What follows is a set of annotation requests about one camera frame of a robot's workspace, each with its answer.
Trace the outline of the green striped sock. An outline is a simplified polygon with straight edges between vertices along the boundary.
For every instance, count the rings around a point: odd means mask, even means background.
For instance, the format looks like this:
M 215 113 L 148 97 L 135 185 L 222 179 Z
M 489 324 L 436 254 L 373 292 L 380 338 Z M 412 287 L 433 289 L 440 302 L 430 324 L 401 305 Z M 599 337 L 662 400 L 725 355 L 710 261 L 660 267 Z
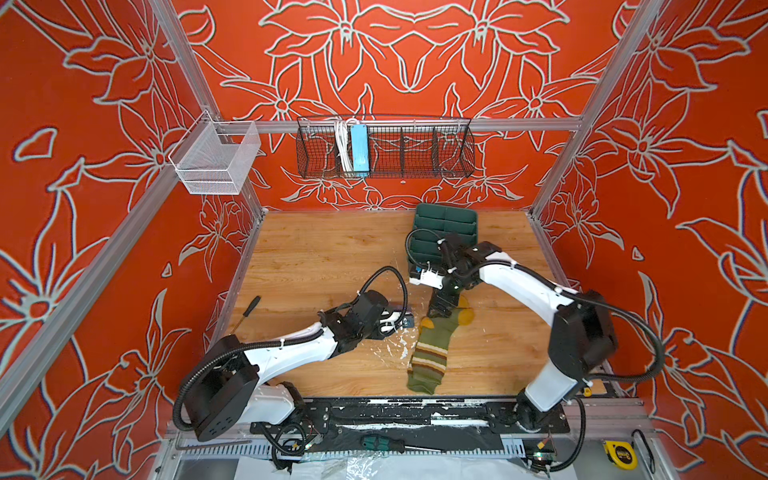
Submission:
M 474 320 L 474 310 L 465 295 L 448 317 L 423 317 L 419 337 L 407 368 L 406 387 L 415 393 L 433 395 L 442 384 L 448 367 L 451 337 L 459 326 Z

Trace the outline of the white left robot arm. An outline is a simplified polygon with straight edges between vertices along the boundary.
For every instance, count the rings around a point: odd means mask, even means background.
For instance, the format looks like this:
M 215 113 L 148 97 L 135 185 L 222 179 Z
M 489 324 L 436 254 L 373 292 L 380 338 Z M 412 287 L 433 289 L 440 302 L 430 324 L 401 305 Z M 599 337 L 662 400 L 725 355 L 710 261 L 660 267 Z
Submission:
M 292 410 L 258 408 L 259 387 L 301 366 L 351 352 L 365 340 L 384 340 L 407 316 L 407 305 L 392 304 L 371 290 L 320 311 L 311 326 L 282 337 L 243 343 L 234 334 L 225 336 L 181 381 L 172 422 L 201 442 L 217 438 L 241 419 L 279 424 Z

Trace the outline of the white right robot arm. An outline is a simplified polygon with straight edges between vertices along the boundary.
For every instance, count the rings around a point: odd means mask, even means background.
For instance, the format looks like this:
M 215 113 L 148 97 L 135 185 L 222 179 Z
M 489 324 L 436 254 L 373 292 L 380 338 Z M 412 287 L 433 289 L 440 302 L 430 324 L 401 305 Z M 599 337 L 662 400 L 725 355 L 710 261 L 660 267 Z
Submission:
M 433 310 L 447 313 L 458 305 L 463 291 L 484 283 L 520 302 L 550 328 L 547 363 L 518 395 L 518 403 L 528 411 L 547 413 L 592 380 L 642 383 L 663 371 L 665 350 L 659 336 L 639 316 L 608 304 L 599 293 L 561 286 L 490 242 L 466 246 L 446 237 L 436 248 L 439 261 L 413 266 L 409 272 L 411 283 L 433 289 Z M 614 315 L 643 331 L 651 343 L 653 361 L 641 373 L 595 371 L 618 349 Z

